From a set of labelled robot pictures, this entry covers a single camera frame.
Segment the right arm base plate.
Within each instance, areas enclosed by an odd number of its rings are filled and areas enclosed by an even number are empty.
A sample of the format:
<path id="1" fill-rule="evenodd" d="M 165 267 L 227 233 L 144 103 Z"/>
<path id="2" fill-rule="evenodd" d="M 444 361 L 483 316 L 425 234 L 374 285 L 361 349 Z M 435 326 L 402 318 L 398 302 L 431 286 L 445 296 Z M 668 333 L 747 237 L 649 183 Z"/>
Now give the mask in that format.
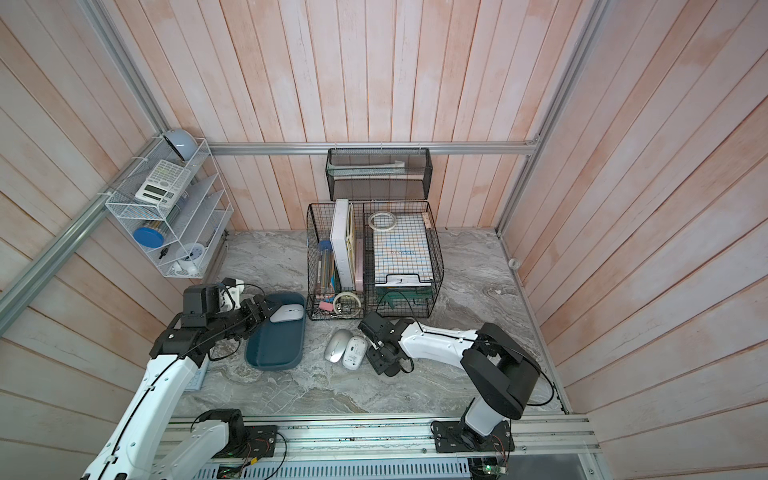
<path id="1" fill-rule="evenodd" d="M 511 453 L 515 451 L 510 424 L 499 422 L 492 432 L 483 436 L 461 421 L 438 421 L 430 425 L 438 453 Z"/>

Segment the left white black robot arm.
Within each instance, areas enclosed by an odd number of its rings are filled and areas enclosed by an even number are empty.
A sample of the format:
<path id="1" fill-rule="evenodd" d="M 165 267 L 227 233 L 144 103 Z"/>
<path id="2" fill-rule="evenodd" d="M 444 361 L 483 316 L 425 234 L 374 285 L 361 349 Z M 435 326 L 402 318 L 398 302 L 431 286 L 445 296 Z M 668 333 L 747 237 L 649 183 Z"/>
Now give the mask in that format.
<path id="1" fill-rule="evenodd" d="M 156 457 L 177 403 L 210 350 L 221 340 L 249 338 L 280 308 L 278 301 L 255 295 L 223 310 L 221 297 L 234 289 L 208 284 L 184 291 L 182 311 L 155 340 L 138 390 L 83 478 L 190 479 L 216 456 L 251 456 L 241 412 L 214 409 L 200 415 L 163 459 Z"/>

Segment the silver computer mouse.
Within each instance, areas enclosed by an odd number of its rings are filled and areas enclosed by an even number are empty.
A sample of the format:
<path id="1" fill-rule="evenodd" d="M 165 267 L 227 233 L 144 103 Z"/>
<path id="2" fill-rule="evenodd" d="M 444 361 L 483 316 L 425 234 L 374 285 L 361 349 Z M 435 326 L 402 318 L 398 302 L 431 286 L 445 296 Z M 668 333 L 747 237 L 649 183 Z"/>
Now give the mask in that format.
<path id="1" fill-rule="evenodd" d="M 324 358 L 331 363 L 340 362 L 352 337 L 353 335 L 350 330 L 336 330 L 328 341 L 324 352 Z"/>

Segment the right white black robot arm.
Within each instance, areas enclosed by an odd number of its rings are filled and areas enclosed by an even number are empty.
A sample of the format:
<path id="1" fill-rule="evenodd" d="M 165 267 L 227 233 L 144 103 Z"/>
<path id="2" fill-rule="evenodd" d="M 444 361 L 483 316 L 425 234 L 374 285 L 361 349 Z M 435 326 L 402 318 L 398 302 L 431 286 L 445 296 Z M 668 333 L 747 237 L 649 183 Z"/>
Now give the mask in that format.
<path id="1" fill-rule="evenodd" d="M 370 343 L 366 357 L 379 375 L 393 377 L 405 361 L 419 359 L 462 369 L 478 393 L 459 422 L 472 439 L 490 437 L 504 419 L 520 419 L 543 377 L 538 362 L 494 323 L 448 330 L 412 317 L 393 322 L 370 313 L 358 328 Z"/>

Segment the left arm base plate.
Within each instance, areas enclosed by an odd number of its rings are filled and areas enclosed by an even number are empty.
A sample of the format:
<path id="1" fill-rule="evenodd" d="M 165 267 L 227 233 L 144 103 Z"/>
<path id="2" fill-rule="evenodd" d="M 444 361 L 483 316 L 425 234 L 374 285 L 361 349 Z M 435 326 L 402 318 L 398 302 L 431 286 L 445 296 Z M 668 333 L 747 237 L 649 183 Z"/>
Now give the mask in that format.
<path id="1" fill-rule="evenodd" d="M 257 425 L 237 428 L 234 438 L 213 459 L 272 458 L 277 441 L 277 425 Z"/>

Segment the white mouse with label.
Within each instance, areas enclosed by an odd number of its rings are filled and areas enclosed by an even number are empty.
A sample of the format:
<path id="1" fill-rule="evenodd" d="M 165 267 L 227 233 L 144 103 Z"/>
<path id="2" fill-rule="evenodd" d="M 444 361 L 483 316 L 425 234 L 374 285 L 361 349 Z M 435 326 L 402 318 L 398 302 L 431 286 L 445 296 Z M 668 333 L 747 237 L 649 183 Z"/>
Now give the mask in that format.
<path id="1" fill-rule="evenodd" d="M 368 346 L 369 342 L 366 338 L 353 336 L 349 340 L 342 357 L 343 367 L 350 371 L 358 370 L 366 358 Z"/>

